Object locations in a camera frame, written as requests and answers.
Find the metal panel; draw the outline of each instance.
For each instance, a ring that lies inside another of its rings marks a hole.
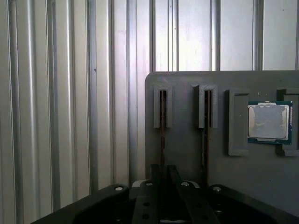
[[[4,223],[145,178],[150,71],[298,68],[296,0],[0,4]]]
[[[16,223],[8,0],[0,2],[0,222]]]
[[[210,2],[178,2],[179,71],[210,70]]]
[[[87,1],[74,0],[77,199],[89,195],[89,72]]]
[[[98,188],[113,183],[111,14],[112,5],[110,0],[96,1]]]
[[[221,70],[252,69],[252,19],[252,0],[221,1]]]
[[[77,199],[72,0],[56,1],[60,206]]]
[[[42,195],[39,198],[41,217],[52,212],[48,12],[47,1],[35,0],[35,44],[36,55],[38,55],[36,57],[37,159],[40,195]]]
[[[37,156],[37,107],[34,7],[32,0],[16,2],[19,63],[21,168],[23,181],[23,221],[40,216],[39,161]]]
[[[263,70],[296,67],[297,0],[264,0]]]
[[[128,184],[127,1],[114,1],[114,181]]]

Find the dark gray panel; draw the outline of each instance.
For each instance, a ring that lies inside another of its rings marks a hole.
[[[212,128],[210,132],[209,184],[225,185],[299,216],[299,194],[296,193],[299,189],[299,157],[280,156],[275,145],[254,143],[248,143],[247,156],[229,156],[229,99],[226,97],[228,90],[238,88],[250,90],[249,101],[275,101],[277,89],[293,89],[299,86],[298,75],[298,71],[157,72],[149,75],[145,84],[147,177],[150,164],[159,163],[160,159],[159,130],[153,128],[153,86],[172,86],[173,125],[165,134],[165,164],[176,165],[182,178],[199,181],[202,130],[195,125],[193,87],[216,85],[218,127]],[[238,97],[235,98],[237,104],[234,110],[239,110],[241,102],[244,102],[244,99],[239,100]],[[295,103],[295,99],[292,100],[293,115],[296,117],[299,105]]]

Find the corrugated metal wall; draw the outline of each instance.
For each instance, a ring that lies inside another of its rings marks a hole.
[[[151,71],[298,69],[297,0],[1,0],[0,223],[144,178]]]

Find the bolt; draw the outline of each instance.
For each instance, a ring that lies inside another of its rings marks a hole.
[[[220,192],[221,188],[220,187],[213,187],[213,191]]]
[[[115,188],[115,190],[120,191],[120,190],[122,190],[122,187],[117,187],[117,188]]]
[[[184,186],[184,187],[188,187],[189,183],[188,182],[182,182],[181,185]]]

